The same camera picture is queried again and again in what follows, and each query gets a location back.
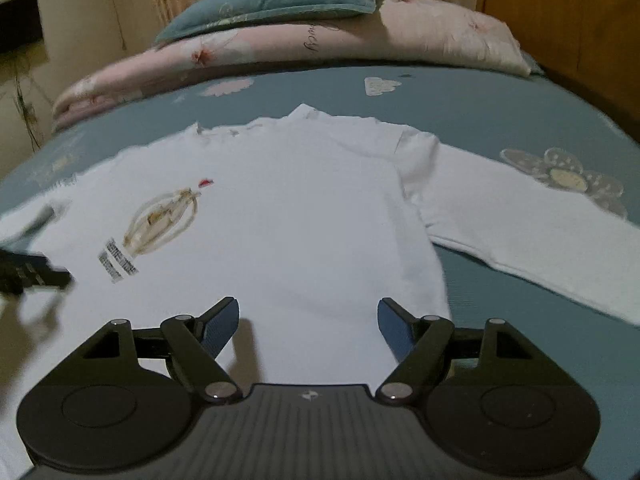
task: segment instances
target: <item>flower pattern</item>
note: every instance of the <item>flower pattern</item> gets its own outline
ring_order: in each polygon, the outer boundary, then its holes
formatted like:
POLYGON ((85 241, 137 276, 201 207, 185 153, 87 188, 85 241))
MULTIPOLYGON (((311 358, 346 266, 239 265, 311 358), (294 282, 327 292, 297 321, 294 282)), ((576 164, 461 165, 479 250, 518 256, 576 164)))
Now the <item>flower pattern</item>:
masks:
POLYGON ((585 170, 575 155, 561 148, 549 148, 544 158, 508 148, 500 157, 547 187, 583 193, 600 209, 626 219, 626 209, 618 200, 622 184, 612 176, 585 170))
POLYGON ((81 98, 89 94, 91 91, 93 91, 97 81, 98 78, 95 74, 81 79, 75 84, 75 86, 73 86, 74 95, 77 98, 81 98))
POLYGON ((214 59, 216 59, 216 55, 204 46, 200 46, 191 54, 191 60, 199 66, 207 66, 211 64, 214 59))
POLYGON ((489 32, 490 28, 486 23, 479 23, 477 20, 473 18, 469 20, 469 27, 471 27, 474 31, 479 34, 486 34, 489 32))
POLYGON ((231 18, 234 15, 234 6, 230 3, 222 4, 218 15, 220 18, 231 18))

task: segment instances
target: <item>pink folded blanket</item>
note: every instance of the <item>pink folded blanket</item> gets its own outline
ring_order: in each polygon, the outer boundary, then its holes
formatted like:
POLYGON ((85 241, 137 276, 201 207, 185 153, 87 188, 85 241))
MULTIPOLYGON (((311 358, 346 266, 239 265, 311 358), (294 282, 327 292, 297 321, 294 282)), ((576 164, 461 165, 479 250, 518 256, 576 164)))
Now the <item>pink folded blanket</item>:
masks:
POLYGON ((283 62, 428 62, 528 76, 506 24, 438 0, 385 0, 373 14, 315 23, 233 28, 113 63, 62 92, 54 129, 119 103, 283 62))

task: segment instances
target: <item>metal pivot screw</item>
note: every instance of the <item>metal pivot screw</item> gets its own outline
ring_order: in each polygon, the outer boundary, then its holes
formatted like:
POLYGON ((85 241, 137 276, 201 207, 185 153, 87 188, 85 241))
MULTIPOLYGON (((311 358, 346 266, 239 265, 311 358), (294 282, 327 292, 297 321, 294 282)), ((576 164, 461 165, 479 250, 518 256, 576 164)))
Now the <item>metal pivot screw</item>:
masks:
POLYGON ((389 400, 405 400, 411 397, 414 389, 404 383, 387 383, 380 388, 380 393, 389 400))
POLYGON ((207 384, 204 392, 212 399, 224 400, 236 394, 238 389, 234 384, 220 381, 217 383, 207 384))

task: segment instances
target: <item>blue pillow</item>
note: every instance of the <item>blue pillow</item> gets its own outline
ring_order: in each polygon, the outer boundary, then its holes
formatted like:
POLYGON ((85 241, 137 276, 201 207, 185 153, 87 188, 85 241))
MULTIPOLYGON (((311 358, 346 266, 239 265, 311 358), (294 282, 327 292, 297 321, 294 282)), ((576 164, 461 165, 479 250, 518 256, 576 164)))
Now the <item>blue pillow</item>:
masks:
POLYGON ((154 45, 257 23, 348 18, 371 14, 376 0, 200 0, 176 16, 154 45))

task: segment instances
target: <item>bed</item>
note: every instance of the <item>bed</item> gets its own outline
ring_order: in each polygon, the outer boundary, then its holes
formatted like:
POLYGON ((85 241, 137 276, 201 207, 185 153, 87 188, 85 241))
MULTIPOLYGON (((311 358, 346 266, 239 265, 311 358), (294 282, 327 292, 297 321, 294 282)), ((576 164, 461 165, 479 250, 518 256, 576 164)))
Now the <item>bed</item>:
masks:
MULTIPOLYGON (((544 75, 344 60, 271 68, 224 81, 235 85, 233 92, 207 91, 212 83, 204 80, 73 124, 2 181, 0 213, 127 146, 148 144, 195 121, 207 128, 245 124, 261 116, 283 117, 305 103, 331 115, 409 124, 494 160, 505 148, 540 154, 562 146, 586 168, 623 181, 628 220, 640 223, 640 147, 605 114, 544 75), (376 94, 366 92, 366 78, 400 84, 376 94)), ((588 471, 607 480, 631 477, 639 467, 640 447, 638 329, 469 256, 444 248, 437 252, 456 325, 479 328, 489 317, 501 317, 529 337, 598 404, 602 426, 588 471)))

